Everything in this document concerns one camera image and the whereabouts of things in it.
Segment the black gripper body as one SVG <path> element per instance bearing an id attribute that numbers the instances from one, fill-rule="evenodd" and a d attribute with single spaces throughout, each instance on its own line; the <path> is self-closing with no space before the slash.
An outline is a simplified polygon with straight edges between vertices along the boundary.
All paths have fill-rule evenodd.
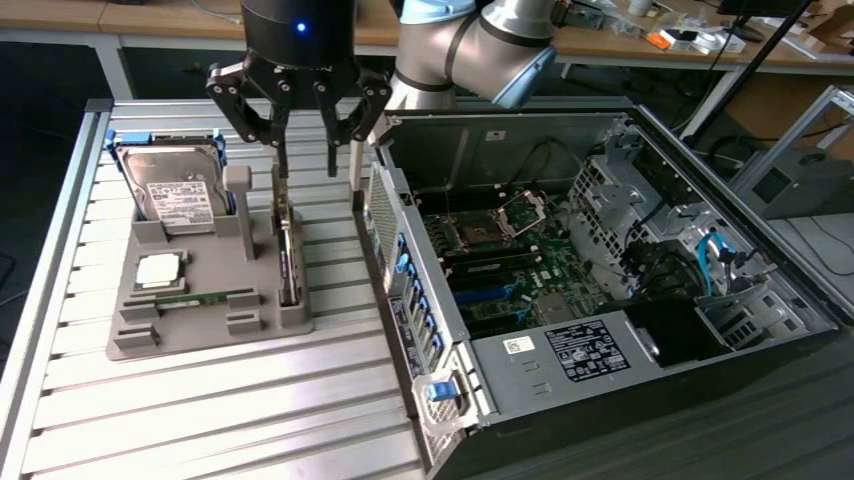
<path id="1" fill-rule="evenodd" d="M 353 84 L 355 3 L 348 0 L 240 2 L 245 76 L 257 84 L 279 77 Z"/>

